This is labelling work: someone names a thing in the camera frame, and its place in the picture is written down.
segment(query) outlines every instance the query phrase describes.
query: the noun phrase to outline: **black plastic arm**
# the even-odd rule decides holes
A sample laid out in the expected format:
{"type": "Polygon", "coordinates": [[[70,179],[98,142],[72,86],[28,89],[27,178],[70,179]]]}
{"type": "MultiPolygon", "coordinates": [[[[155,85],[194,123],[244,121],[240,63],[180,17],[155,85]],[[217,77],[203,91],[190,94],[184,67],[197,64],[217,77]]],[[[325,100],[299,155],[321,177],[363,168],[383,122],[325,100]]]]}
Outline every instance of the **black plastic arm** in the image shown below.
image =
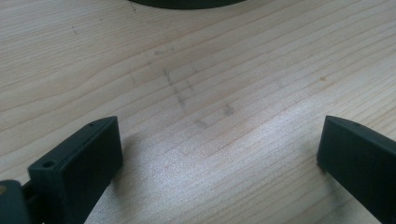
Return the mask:
{"type": "Polygon", "coordinates": [[[84,223],[121,166],[117,118],[94,121],[34,162],[23,187],[0,181],[0,223],[84,223]]]}
{"type": "Polygon", "coordinates": [[[396,223],[396,142],[359,123],[328,116],[318,165],[380,222],[396,223]]]}

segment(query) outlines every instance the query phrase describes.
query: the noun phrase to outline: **wooden table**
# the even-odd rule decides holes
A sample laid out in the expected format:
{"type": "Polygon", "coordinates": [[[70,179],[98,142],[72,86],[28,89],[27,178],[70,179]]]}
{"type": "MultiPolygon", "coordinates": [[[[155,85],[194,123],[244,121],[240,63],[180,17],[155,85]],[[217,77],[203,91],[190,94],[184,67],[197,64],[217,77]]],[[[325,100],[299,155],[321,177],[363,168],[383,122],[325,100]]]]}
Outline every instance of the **wooden table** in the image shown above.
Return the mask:
{"type": "Polygon", "coordinates": [[[124,167],[86,223],[378,223],[316,155],[326,115],[396,139],[395,7],[3,0],[0,179],[118,116],[124,167]]]}

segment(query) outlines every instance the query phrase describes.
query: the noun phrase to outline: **black base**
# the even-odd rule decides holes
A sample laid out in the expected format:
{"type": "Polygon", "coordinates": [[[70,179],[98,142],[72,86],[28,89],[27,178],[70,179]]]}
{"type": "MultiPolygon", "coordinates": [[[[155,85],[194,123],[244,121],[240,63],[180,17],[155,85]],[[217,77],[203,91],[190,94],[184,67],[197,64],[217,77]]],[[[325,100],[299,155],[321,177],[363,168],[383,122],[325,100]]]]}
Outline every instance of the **black base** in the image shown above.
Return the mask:
{"type": "Polygon", "coordinates": [[[151,7],[172,9],[203,9],[212,7],[225,7],[245,0],[132,0],[133,2],[151,7]]]}

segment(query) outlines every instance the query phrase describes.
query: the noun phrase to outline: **black plastic part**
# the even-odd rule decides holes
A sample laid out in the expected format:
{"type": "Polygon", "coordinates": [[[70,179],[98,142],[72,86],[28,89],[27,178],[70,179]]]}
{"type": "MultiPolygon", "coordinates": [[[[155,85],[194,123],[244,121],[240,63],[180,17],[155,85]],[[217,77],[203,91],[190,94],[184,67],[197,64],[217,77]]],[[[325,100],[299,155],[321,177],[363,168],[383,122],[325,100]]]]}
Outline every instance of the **black plastic part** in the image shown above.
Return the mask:
{"type": "Polygon", "coordinates": [[[0,181],[0,223],[33,223],[18,181],[0,181]]]}
{"type": "Polygon", "coordinates": [[[33,224],[42,224],[50,210],[49,205],[43,197],[35,193],[31,181],[22,186],[22,191],[30,220],[33,224]]]}
{"type": "Polygon", "coordinates": [[[328,116],[318,165],[380,222],[396,223],[396,142],[359,123],[328,116]]]}
{"type": "Polygon", "coordinates": [[[133,0],[133,2],[151,7],[172,9],[203,9],[212,7],[225,7],[245,0],[133,0]]]}
{"type": "Polygon", "coordinates": [[[116,117],[92,122],[29,167],[33,190],[49,205],[45,223],[84,223],[122,166],[116,117]]]}

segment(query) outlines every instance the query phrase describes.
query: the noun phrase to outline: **screw hole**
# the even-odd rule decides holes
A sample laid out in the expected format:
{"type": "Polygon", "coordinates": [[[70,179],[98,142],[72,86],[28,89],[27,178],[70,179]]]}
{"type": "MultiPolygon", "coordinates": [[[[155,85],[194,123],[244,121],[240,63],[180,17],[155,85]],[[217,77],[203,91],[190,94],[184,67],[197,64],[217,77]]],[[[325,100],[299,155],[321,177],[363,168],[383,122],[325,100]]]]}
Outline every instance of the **screw hole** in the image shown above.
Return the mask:
{"type": "Polygon", "coordinates": [[[46,161],[43,163],[44,168],[50,168],[53,165],[55,165],[55,161],[46,161]]]}

